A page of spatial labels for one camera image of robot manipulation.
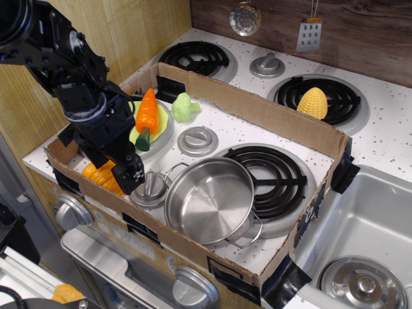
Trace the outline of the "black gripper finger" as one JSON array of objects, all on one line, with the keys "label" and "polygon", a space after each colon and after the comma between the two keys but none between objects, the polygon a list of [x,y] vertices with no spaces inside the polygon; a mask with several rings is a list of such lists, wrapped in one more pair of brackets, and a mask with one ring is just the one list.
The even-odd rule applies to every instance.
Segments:
[{"label": "black gripper finger", "polygon": [[114,162],[111,172],[125,195],[130,195],[145,182],[144,165],[137,154],[127,155],[123,160]]}]

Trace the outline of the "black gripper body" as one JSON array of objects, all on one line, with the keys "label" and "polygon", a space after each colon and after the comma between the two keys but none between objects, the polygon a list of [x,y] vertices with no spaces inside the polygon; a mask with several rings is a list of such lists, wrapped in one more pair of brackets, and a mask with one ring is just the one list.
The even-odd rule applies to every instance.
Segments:
[{"label": "black gripper body", "polygon": [[135,118],[125,95],[105,93],[99,96],[102,108],[93,117],[74,122],[74,141],[96,166],[111,160],[122,166],[140,165],[140,157],[129,141]]}]

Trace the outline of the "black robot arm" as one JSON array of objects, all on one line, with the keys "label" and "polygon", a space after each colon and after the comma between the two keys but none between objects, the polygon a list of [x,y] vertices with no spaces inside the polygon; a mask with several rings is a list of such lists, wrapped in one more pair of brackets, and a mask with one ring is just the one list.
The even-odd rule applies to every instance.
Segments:
[{"label": "black robot arm", "polygon": [[135,126],[133,99],[107,78],[103,56],[83,33],[46,1],[1,1],[1,64],[25,66],[62,106],[70,122],[64,143],[75,141],[131,194],[144,183],[144,165],[129,140]]}]

